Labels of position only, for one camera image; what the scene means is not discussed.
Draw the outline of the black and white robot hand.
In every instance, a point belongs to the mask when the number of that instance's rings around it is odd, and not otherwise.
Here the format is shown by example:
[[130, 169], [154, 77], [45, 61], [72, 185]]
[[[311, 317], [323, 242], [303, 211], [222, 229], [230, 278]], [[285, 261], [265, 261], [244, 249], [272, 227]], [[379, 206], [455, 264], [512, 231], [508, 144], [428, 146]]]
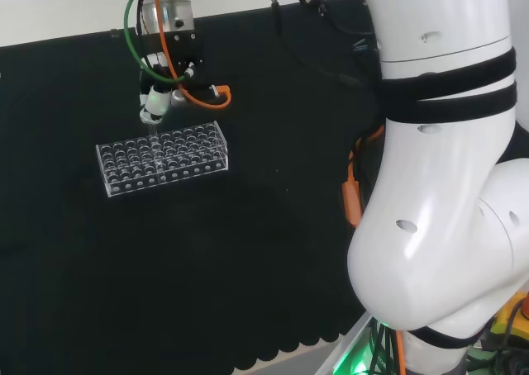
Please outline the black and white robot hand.
[[141, 60], [150, 69], [140, 73], [140, 119], [148, 126], [160, 124], [169, 110], [173, 91], [197, 79], [203, 63], [203, 45], [194, 31], [169, 32], [165, 35], [168, 54], [158, 34], [140, 39]]

